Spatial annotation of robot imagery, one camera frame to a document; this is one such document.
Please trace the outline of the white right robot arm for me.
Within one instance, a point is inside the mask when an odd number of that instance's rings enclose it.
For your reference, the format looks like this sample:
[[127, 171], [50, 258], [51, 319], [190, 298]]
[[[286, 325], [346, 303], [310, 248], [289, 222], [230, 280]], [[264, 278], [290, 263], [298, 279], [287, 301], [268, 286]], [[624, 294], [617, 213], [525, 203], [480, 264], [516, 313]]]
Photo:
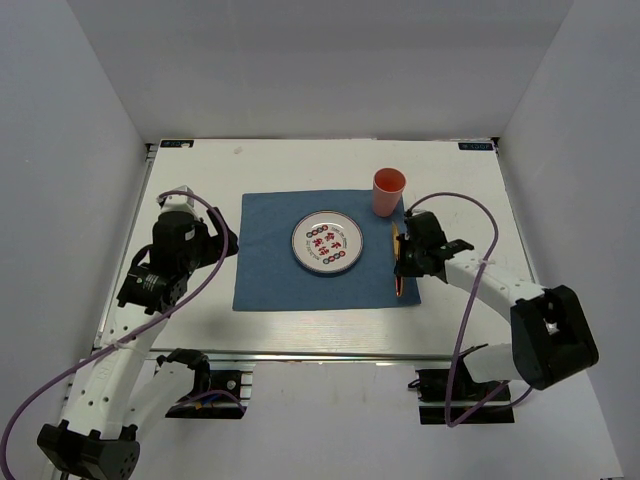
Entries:
[[508, 343], [465, 354], [451, 374], [453, 390], [472, 399], [488, 382], [523, 381], [542, 391], [599, 361], [599, 351], [577, 294], [547, 288], [489, 263], [468, 242], [449, 241], [431, 212], [406, 212], [396, 237], [395, 275], [436, 277], [499, 314], [510, 326]]

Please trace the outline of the gold knife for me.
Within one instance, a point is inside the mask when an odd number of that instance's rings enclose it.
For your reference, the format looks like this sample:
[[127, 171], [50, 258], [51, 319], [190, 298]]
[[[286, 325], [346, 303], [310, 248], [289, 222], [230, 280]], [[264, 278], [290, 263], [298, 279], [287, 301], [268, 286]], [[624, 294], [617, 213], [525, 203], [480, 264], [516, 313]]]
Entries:
[[[392, 222], [392, 244], [393, 244], [393, 254], [394, 254], [394, 262], [398, 264], [400, 260], [401, 253], [401, 234], [399, 232], [398, 226], [395, 222]], [[394, 283], [395, 283], [395, 293], [397, 298], [401, 298], [404, 293], [404, 279], [397, 272], [394, 272]]]

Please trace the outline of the white patterned plate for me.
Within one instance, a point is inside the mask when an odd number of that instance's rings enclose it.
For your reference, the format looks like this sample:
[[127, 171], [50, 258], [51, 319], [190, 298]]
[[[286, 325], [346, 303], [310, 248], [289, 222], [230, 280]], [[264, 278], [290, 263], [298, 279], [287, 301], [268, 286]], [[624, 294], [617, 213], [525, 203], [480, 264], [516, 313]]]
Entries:
[[303, 217], [291, 234], [296, 261], [319, 275], [339, 275], [360, 259], [364, 237], [359, 225], [337, 211], [316, 211]]

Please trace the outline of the red plastic cup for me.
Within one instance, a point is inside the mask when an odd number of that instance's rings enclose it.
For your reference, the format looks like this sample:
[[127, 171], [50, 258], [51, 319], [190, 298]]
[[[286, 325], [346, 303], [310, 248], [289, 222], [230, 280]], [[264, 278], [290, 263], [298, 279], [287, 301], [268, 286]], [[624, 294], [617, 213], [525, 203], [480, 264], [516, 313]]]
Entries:
[[373, 212], [379, 217], [393, 214], [406, 187], [406, 178], [395, 168], [378, 170], [373, 177]]

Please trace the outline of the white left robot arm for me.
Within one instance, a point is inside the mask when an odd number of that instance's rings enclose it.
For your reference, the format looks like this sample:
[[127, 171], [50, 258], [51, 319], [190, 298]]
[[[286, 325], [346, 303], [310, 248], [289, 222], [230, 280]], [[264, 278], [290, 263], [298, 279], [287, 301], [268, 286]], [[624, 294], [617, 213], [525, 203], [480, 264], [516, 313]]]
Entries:
[[238, 252], [218, 208], [202, 219], [194, 208], [164, 205], [152, 241], [133, 257], [116, 297], [111, 331], [77, 400], [37, 444], [57, 470], [81, 479], [128, 479], [141, 441], [175, 405], [210, 394], [204, 353], [178, 348], [160, 358], [152, 380], [134, 388], [159, 333], [186, 295], [193, 273]]

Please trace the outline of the blue cloth napkin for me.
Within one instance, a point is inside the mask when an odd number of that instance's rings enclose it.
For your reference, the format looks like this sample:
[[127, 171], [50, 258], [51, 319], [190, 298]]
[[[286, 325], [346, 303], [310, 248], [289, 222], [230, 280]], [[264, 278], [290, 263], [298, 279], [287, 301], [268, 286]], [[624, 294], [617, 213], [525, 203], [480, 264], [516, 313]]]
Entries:
[[[344, 272], [323, 275], [303, 266], [292, 235], [307, 215], [327, 210], [355, 221], [363, 252]], [[381, 309], [421, 303], [417, 282], [395, 291], [392, 226], [402, 223], [403, 205], [389, 218], [372, 211], [370, 190], [247, 193], [242, 197], [235, 311]]]

